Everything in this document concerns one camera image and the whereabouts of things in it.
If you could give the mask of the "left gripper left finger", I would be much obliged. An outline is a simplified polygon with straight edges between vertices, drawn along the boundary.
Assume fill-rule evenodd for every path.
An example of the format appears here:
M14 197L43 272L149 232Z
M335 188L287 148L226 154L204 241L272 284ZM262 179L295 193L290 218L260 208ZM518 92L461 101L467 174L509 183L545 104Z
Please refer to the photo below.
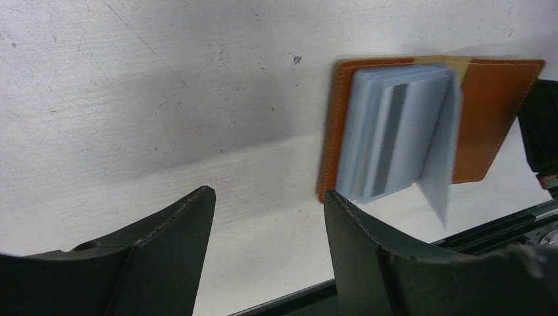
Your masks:
M1 256L2 315L191 315L215 213L202 186L70 251Z

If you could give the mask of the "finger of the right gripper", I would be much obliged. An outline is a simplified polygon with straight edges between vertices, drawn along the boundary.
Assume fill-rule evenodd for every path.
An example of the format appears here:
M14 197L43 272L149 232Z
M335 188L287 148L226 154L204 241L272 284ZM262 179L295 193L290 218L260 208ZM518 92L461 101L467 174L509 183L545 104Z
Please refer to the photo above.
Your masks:
M533 172L557 171L557 82L536 81L518 114L526 159Z

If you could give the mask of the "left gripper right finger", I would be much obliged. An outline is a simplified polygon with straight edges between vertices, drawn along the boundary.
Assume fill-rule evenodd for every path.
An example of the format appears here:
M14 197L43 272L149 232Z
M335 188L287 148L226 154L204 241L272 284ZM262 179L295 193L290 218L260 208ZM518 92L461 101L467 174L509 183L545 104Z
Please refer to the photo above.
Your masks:
M342 315L556 315L557 217L531 209L426 243L330 190L326 231Z

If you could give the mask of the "white card magnetic stripe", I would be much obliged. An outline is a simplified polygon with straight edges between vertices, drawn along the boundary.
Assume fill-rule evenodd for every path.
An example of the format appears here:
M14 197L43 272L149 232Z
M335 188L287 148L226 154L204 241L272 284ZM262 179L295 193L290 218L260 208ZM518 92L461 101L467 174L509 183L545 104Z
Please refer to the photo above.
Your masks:
M434 207L446 207L462 107L458 82L446 74L380 87L368 104L352 199L368 204L417 183Z

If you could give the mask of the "brown leather card holder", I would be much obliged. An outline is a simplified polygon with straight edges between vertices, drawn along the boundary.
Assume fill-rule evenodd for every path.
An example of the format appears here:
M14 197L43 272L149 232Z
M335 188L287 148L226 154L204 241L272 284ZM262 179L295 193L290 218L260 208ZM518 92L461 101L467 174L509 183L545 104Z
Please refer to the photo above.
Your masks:
M482 180L494 161L513 121L532 91L545 62L541 59L502 59L432 55L344 59L334 69L318 200L328 190L347 199L355 194L362 140L370 126L372 93L395 79L454 77L462 93L452 184ZM444 208L431 208L444 220Z

